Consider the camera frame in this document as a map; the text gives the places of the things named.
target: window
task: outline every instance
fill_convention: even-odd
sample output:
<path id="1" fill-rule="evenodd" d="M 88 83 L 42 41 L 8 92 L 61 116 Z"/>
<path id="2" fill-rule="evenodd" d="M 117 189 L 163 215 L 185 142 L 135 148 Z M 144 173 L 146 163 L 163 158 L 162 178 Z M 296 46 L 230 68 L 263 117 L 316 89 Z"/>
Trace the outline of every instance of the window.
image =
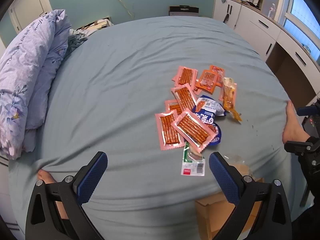
<path id="1" fill-rule="evenodd" d="M 304 0 L 289 1 L 284 28 L 319 62 L 320 25 Z"/>

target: cardboard box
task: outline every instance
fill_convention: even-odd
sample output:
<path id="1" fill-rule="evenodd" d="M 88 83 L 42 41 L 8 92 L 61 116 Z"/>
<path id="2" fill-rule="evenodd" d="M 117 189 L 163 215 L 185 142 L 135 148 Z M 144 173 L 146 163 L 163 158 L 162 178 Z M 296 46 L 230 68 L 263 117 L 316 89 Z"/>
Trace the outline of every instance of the cardboard box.
<path id="1" fill-rule="evenodd" d="M 235 205 L 227 201 L 223 192 L 198 199 L 196 200 L 195 205 L 201 240 L 212 240 L 227 221 L 235 207 Z M 254 203 L 251 214 L 242 232 L 247 231 L 252 227 L 260 205 L 261 201 Z"/>

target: white cord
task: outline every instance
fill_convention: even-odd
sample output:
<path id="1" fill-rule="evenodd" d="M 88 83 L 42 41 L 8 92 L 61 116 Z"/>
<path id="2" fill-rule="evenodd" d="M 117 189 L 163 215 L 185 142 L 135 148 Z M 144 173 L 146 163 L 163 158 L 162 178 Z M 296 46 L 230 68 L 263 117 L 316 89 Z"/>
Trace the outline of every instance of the white cord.
<path id="1" fill-rule="evenodd" d="M 129 9 L 125 6 L 125 3 L 122 1 L 122 0 L 119 0 L 119 2 L 121 3 L 121 5 L 127 10 L 128 14 L 130 15 L 131 17 L 131 20 L 133 21 L 134 19 L 134 14 L 131 14 Z"/>

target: barcode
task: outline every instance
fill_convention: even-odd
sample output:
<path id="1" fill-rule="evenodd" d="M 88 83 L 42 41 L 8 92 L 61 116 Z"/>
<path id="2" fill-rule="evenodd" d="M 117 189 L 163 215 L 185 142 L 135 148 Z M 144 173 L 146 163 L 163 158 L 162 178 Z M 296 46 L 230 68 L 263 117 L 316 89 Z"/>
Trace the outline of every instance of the barcode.
<path id="1" fill-rule="evenodd" d="M 198 163 L 197 173 L 203 173 L 203 163 Z"/>

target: silver bolt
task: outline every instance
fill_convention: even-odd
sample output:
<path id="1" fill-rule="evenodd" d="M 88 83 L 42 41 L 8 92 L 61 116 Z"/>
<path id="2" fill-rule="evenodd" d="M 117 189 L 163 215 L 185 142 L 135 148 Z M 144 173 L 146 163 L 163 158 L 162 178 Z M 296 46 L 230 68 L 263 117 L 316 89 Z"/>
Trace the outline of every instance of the silver bolt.
<path id="1" fill-rule="evenodd" d="M 281 181 L 279 181 L 279 179 L 275 179 L 275 184 L 276 184 L 277 186 L 280 186 L 280 185 L 281 185 Z"/>
<path id="2" fill-rule="evenodd" d="M 244 176 L 243 179 L 244 179 L 245 182 L 251 182 L 252 181 L 252 178 L 250 176 Z"/>
<path id="3" fill-rule="evenodd" d="M 43 180 L 42 180 L 42 179 L 39 179 L 39 180 L 37 180 L 36 185 L 37 185 L 37 186 L 41 186 L 42 183 L 43 183 Z"/>
<path id="4" fill-rule="evenodd" d="M 72 176 L 68 176 L 64 179 L 65 182 L 69 183 L 73 180 L 73 177 Z"/>

